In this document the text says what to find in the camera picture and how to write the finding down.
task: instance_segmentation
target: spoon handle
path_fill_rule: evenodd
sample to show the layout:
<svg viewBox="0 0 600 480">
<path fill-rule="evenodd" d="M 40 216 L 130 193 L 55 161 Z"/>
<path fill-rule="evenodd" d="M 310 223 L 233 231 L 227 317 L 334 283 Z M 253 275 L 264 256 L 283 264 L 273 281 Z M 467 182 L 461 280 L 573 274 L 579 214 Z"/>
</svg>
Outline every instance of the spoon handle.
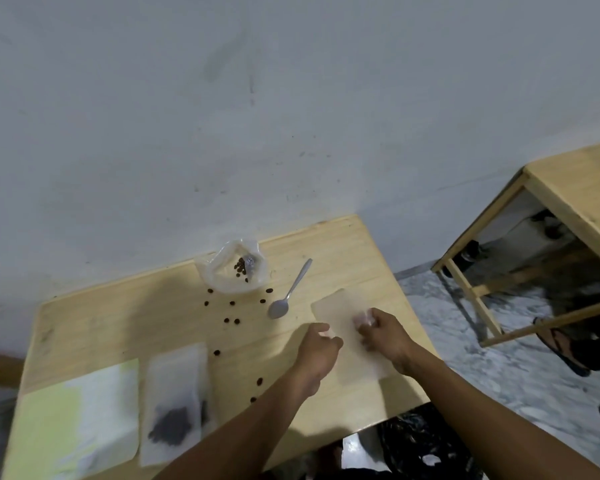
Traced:
<svg viewBox="0 0 600 480">
<path fill-rule="evenodd" d="M 289 290 L 289 293 L 287 293 L 287 296 L 285 297 L 285 299 L 289 299 L 289 297 L 291 296 L 291 291 L 296 289 L 297 284 L 300 282 L 300 280 L 304 277 L 306 272 L 309 270 L 309 266 L 311 266 L 312 262 L 313 262 L 313 259 L 311 259 L 311 258 L 306 260 L 306 263 L 304 263 L 304 266 L 302 266 L 302 269 L 300 270 L 300 274 L 298 274 L 298 277 L 296 278 L 296 281 L 294 281 L 294 284 L 291 285 L 291 290 Z"/>
</svg>

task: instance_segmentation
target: person's right arm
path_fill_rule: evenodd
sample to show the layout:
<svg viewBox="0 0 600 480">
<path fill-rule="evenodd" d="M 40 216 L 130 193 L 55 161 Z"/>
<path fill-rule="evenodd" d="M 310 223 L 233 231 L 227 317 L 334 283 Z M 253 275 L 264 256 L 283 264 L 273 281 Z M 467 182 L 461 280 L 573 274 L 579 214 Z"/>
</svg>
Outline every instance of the person's right arm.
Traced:
<svg viewBox="0 0 600 480">
<path fill-rule="evenodd" d="M 600 468 L 462 379 L 393 315 L 372 313 L 376 324 L 359 329 L 364 341 L 417 380 L 490 479 L 600 479 Z"/>
</svg>

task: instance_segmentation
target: metal spoon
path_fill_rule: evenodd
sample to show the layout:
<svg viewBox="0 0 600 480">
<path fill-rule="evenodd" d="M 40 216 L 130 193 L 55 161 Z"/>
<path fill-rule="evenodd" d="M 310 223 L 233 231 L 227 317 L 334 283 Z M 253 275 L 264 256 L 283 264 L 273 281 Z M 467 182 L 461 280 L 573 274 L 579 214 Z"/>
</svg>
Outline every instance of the metal spoon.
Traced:
<svg viewBox="0 0 600 480">
<path fill-rule="evenodd" d="M 312 262 L 313 262 L 313 259 L 311 259 L 311 258 L 306 260 L 306 263 L 304 263 L 304 266 L 302 266 L 302 269 L 300 270 L 300 274 L 298 274 L 296 281 L 294 281 L 294 284 L 291 285 L 291 290 L 289 290 L 289 293 L 287 293 L 287 296 L 284 299 L 277 299 L 271 304 L 271 306 L 269 307 L 269 311 L 267 312 L 269 315 L 269 318 L 273 318 L 273 319 L 280 318 L 287 314 L 287 312 L 289 311 L 288 300 L 289 300 L 289 297 L 291 296 L 291 292 L 296 289 L 297 284 L 300 282 L 300 280 L 306 274 L 306 272 L 309 269 L 309 266 L 311 266 Z"/>
</svg>

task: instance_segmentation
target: black sandal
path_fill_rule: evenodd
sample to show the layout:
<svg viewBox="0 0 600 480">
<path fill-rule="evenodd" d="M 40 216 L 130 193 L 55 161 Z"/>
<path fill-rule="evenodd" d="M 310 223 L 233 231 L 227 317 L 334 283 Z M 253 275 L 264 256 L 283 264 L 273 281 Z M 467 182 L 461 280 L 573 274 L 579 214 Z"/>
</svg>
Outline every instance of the black sandal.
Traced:
<svg viewBox="0 0 600 480">
<path fill-rule="evenodd" d="M 539 317 L 534 318 L 534 325 L 536 324 L 536 322 L 538 322 L 538 320 L 540 320 Z M 560 357 L 562 359 L 562 361 L 567 364 L 569 366 L 569 368 L 574 371 L 577 375 L 579 375 L 580 377 L 589 377 L 591 375 L 591 371 L 589 369 L 585 369 L 581 366 L 579 366 L 578 364 L 576 364 L 574 361 L 572 361 L 570 358 L 565 357 L 565 355 L 562 354 L 562 350 L 560 348 L 560 344 L 558 343 L 558 340 L 556 340 L 555 338 L 555 329 L 554 328 L 550 328 L 549 329 L 551 331 L 551 336 L 553 338 L 553 343 L 555 344 L 556 348 L 552 348 L 549 344 L 547 344 L 544 339 L 542 337 L 540 337 L 540 335 L 538 335 L 536 333 L 536 337 L 538 339 L 540 339 L 540 341 L 542 343 L 544 343 L 544 345 L 551 350 L 551 352 L 553 352 L 554 354 L 558 355 L 558 357 Z"/>
</svg>

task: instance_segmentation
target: wooden tabletop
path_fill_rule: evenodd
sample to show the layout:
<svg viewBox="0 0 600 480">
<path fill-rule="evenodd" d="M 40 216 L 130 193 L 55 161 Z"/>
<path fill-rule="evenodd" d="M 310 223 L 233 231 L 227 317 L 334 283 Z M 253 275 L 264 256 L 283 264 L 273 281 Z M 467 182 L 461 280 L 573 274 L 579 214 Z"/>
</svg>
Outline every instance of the wooden tabletop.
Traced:
<svg viewBox="0 0 600 480">
<path fill-rule="evenodd" d="M 600 257 L 600 144 L 529 163 L 525 187 Z"/>
<path fill-rule="evenodd" d="M 224 423 L 294 361 L 303 324 L 315 320 L 311 303 L 354 285 L 372 306 L 395 314 L 418 343 L 435 353 L 359 217 L 319 223 L 264 241 L 261 249 L 269 261 L 271 294 L 210 294 L 191 260 L 42 304 L 20 393 L 138 357 L 142 402 L 146 366 L 153 355 L 206 342 L 216 411 Z M 284 297 L 309 257 L 313 265 L 296 288 L 289 313 L 270 320 L 270 302 Z M 221 354 L 213 355 L 215 350 Z M 403 376 L 342 387 L 332 375 L 302 405 L 268 467 L 428 402 L 421 387 Z M 260 387 L 259 378 L 264 379 Z M 140 469 L 136 457 L 94 478 L 149 479 L 157 471 Z"/>
</svg>

